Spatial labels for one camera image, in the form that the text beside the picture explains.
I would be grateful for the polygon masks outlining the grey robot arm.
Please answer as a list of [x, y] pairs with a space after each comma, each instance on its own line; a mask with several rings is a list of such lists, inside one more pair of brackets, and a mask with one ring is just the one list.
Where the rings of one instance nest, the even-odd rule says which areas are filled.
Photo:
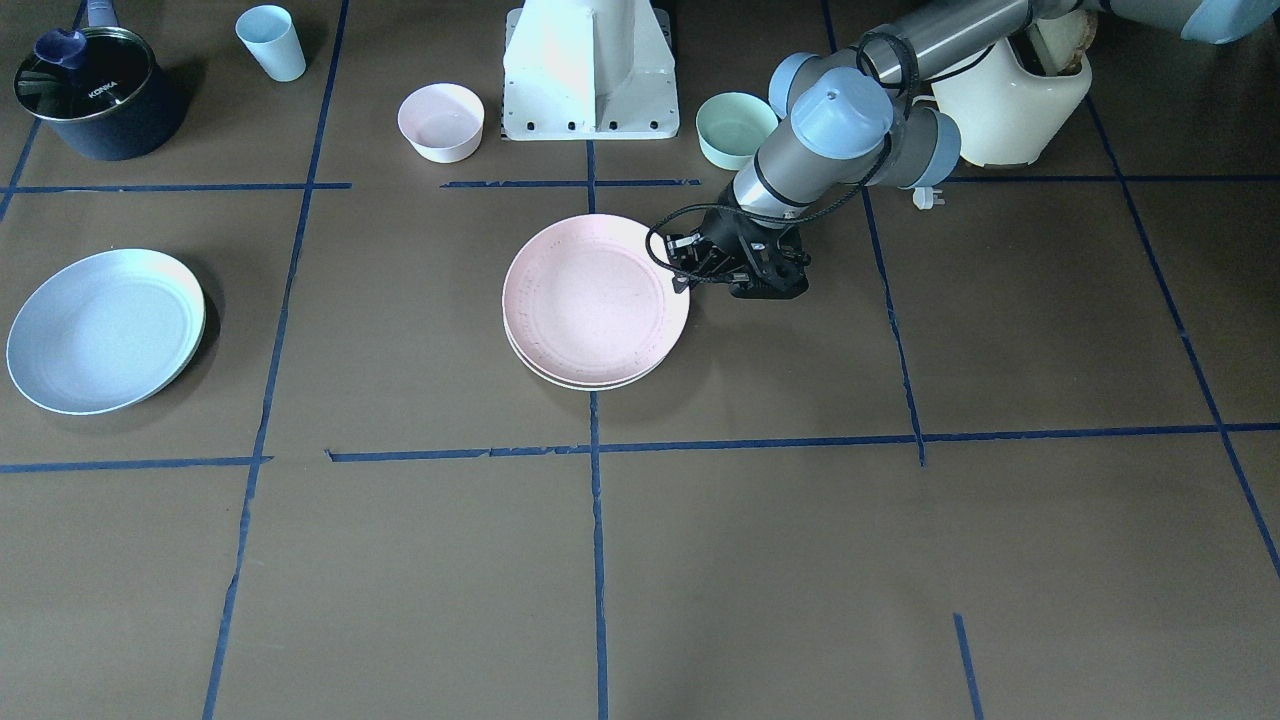
[[797, 53], [774, 70], [778, 126], [690, 234], [653, 261], [676, 292], [727, 284], [740, 299], [794, 299], [810, 261], [799, 227], [833, 184], [931, 190], [961, 160], [1034, 161], [1091, 87], [1080, 55], [1108, 13], [1228, 44], [1275, 1], [932, 1], [828, 56]]

